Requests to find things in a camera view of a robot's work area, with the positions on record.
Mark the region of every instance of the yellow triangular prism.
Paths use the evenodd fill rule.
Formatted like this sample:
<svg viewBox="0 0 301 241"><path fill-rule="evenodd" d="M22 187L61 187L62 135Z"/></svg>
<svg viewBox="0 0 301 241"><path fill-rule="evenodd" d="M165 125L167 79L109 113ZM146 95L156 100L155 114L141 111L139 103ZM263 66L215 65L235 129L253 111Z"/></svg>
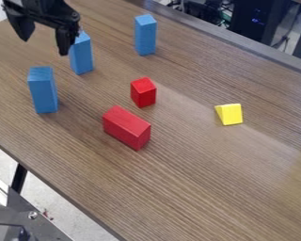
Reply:
<svg viewBox="0 0 301 241"><path fill-rule="evenodd" d="M215 107L223 125L240 124L243 122L241 104L223 104Z"/></svg>

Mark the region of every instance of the equipment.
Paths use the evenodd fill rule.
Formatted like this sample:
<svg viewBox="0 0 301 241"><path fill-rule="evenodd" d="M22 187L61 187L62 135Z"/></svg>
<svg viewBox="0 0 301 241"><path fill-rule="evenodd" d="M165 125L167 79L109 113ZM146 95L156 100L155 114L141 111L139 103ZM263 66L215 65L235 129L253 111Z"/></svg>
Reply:
<svg viewBox="0 0 301 241"><path fill-rule="evenodd" d="M273 45L283 38L278 30L287 32L294 24L296 14L291 14L291 19L282 21L291 6L291 0L234 0L230 30Z"/></svg>
<svg viewBox="0 0 301 241"><path fill-rule="evenodd" d="M184 12L211 24L221 23L222 0L184 0Z"/></svg>
<svg viewBox="0 0 301 241"><path fill-rule="evenodd" d="M55 29L59 53L66 56L79 36L80 15L64 0L3 0L3 9L18 36L28 41L35 30L34 22Z"/></svg>

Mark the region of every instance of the red rectangular block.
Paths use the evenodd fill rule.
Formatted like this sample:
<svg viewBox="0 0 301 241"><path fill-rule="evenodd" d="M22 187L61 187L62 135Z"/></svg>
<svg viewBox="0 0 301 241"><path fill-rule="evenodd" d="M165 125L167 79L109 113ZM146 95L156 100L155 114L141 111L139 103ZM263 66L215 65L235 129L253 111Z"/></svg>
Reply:
<svg viewBox="0 0 301 241"><path fill-rule="evenodd" d="M103 114L103 129L136 151L151 138L151 125L118 105Z"/></svg>
<svg viewBox="0 0 301 241"><path fill-rule="evenodd" d="M156 102L156 86L148 77L132 81L131 97L139 107L145 107Z"/></svg>

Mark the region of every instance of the blue rectangular block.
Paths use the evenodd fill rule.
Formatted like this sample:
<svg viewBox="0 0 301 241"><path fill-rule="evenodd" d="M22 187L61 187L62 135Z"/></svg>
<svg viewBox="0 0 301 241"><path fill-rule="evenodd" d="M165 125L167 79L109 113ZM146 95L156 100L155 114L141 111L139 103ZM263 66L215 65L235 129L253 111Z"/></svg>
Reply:
<svg viewBox="0 0 301 241"><path fill-rule="evenodd" d="M71 47L70 62L72 70L80 75L93 70L93 56L90 36L82 31Z"/></svg>
<svg viewBox="0 0 301 241"><path fill-rule="evenodd" d="M51 67L32 67L27 76L27 85L37 113L57 111L57 89Z"/></svg>
<svg viewBox="0 0 301 241"><path fill-rule="evenodd" d="M157 22L150 14L135 17L135 49L141 56L155 53L156 32Z"/></svg>

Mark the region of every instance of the table leg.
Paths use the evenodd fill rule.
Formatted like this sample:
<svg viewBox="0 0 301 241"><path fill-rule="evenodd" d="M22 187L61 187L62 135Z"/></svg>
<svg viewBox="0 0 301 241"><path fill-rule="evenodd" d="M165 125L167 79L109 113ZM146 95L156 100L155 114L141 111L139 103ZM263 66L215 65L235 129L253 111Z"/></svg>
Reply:
<svg viewBox="0 0 301 241"><path fill-rule="evenodd" d="M26 177L27 169L25 169L21 164L18 164L16 168L11 188L17 193L21 193L22 188L24 187L24 181Z"/></svg>

